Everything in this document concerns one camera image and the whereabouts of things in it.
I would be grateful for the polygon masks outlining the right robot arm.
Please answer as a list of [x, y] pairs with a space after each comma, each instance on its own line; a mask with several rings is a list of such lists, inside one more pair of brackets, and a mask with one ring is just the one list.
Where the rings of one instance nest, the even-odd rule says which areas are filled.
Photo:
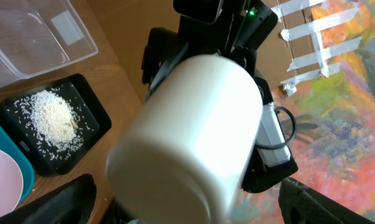
[[163, 27], [150, 30], [141, 69], [147, 96], [165, 81], [184, 59], [216, 54], [242, 66], [259, 88], [263, 102], [259, 136], [252, 149], [242, 189], [268, 190], [298, 170], [289, 148], [297, 135], [294, 115], [274, 107], [266, 80], [256, 69], [257, 50], [278, 22], [262, 1], [174, 1], [181, 15], [177, 32]]

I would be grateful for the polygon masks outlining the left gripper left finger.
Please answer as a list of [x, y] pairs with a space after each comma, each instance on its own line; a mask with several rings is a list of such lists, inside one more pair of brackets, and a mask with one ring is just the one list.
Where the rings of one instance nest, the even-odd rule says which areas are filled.
[[33, 202], [0, 217], [0, 224], [87, 223], [97, 188], [90, 174], [84, 174]]

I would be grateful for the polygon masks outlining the white cup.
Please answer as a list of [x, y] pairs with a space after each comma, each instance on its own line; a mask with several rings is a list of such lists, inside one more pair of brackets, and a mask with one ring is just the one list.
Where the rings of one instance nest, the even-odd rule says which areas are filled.
[[234, 61], [199, 55], [181, 62], [109, 152], [117, 202], [147, 223], [222, 223], [261, 114], [257, 85]]

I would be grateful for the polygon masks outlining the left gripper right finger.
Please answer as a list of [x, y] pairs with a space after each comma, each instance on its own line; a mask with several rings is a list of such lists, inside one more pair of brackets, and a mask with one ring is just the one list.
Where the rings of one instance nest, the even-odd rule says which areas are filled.
[[373, 224], [292, 177], [282, 180], [278, 204], [285, 224]]

